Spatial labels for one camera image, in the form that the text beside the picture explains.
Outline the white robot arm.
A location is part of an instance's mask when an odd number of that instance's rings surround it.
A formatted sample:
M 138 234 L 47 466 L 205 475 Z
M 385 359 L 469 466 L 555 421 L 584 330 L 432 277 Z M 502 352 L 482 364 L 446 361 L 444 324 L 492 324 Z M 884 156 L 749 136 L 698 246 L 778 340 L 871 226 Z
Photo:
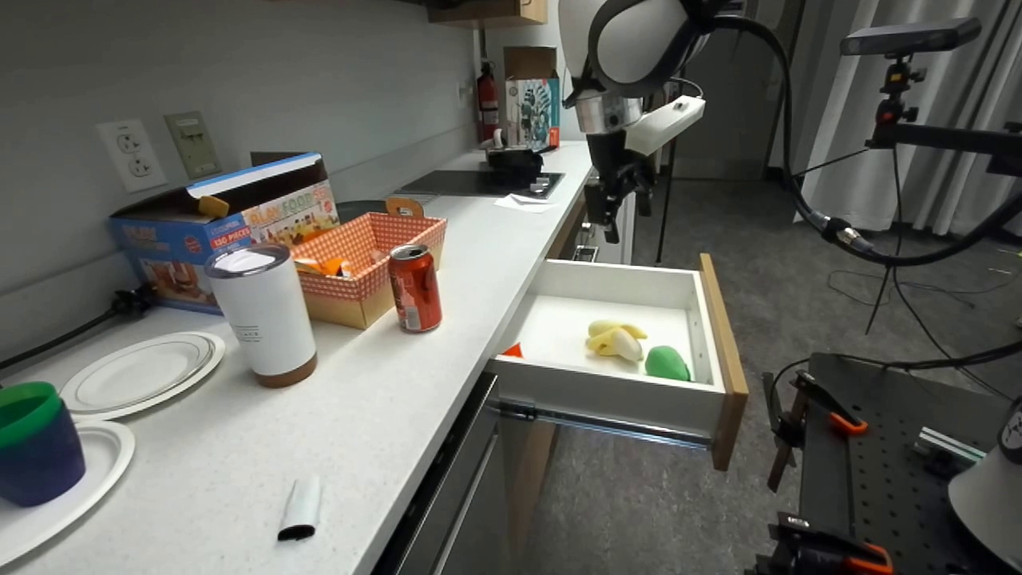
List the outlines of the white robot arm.
M 728 0 L 558 0 L 558 39 L 593 186 L 584 207 L 620 241 L 620 204 L 651 182 L 650 159 L 706 114 L 704 96 L 651 96 L 669 89 L 706 36 L 728 23 Z

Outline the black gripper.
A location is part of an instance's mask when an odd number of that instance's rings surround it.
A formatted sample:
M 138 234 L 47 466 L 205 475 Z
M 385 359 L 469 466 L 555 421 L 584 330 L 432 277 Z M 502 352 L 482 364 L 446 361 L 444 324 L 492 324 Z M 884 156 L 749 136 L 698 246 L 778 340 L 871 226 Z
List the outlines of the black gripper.
M 651 188 L 651 163 L 626 147 L 626 136 L 587 138 L 593 178 L 584 186 L 584 212 L 605 226 L 610 244 L 620 241 L 616 213 L 634 193 Z

